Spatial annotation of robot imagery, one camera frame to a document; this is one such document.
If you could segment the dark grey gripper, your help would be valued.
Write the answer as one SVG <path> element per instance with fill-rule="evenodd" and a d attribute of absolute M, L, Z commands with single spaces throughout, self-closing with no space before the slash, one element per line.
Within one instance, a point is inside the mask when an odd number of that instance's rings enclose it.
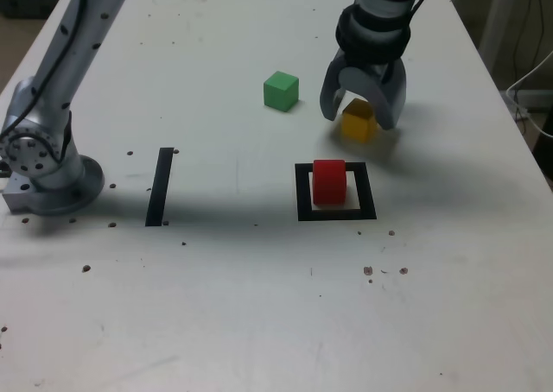
<path fill-rule="evenodd" d="M 338 49 L 328 65 L 320 94 L 321 113 L 327 120 L 335 120 L 346 91 L 369 103 L 383 130 L 393 130 L 406 100 L 404 63 L 395 60 L 391 64 L 373 64 L 346 59 Z"/>

